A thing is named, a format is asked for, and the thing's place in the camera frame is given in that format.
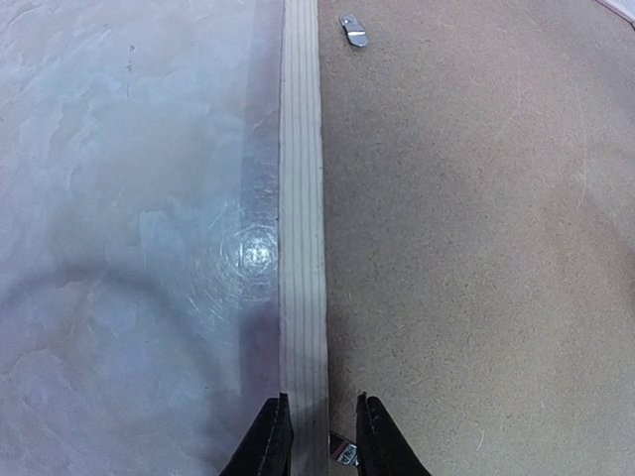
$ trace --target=white strip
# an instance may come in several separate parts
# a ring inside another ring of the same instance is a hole
[[[624,20],[635,21],[635,0],[597,0]]]
[[[295,432],[292,474],[323,476],[328,473],[328,385],[317,0],[286,0],[284,25],[281,382]]]

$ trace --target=small metal object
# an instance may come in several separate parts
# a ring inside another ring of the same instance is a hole
[[[344,466],[358,466],[357,446],[343,436],[330,433],[330,457],[337,463]]]
[[[368,45],[366,30],[354,15],[346,14],[339,17],[339,24],[346,32],[348,42],[354,47],[363,48]]]

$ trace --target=silver metal piece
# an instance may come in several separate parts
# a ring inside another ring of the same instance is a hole
[[[344,466],[358,466],[357,445],[343,436],[330,433],[330,457]]]
[[[346,14],[339,17],[339,24],[346,32],[348,42],[354,47],[363,48],[368,45],[366,30],[354,15]]]

